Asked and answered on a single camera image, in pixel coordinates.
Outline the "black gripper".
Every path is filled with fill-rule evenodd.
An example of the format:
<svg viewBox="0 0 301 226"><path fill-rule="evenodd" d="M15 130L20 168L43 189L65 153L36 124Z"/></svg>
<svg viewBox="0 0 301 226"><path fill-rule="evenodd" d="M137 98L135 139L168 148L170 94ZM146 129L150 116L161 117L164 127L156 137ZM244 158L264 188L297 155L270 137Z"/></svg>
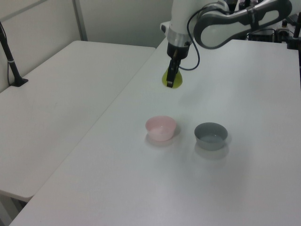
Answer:
<svg viewBox="0 0 301 226"><path fill-rule="evenodd" d="M171 61L166 71L165 83L169 88L178 88L181 85L181 74L179 73L180 61L188 56L189 46L177 47L168 43L167 54Z"/></svg>

